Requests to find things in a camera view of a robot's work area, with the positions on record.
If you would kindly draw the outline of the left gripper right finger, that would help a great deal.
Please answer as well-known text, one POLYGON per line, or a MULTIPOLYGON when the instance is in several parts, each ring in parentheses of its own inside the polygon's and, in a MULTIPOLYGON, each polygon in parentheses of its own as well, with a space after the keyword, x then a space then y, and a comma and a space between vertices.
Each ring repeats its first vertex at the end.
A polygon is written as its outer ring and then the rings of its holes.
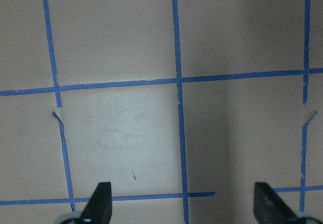
POLYGON ((253 215, 260 224, 322 223, 305 212, 294 212, 266 182, 254 184, 253 215))

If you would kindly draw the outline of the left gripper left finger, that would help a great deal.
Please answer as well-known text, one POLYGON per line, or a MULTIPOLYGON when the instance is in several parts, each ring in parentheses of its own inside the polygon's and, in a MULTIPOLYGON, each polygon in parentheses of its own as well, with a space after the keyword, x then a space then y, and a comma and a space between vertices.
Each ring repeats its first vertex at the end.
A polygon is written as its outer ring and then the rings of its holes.
POLYGON ((100 182, 83 211, 59 216, 55 223, 99 223, 108 224, 112 219, 112 185, 100 182))

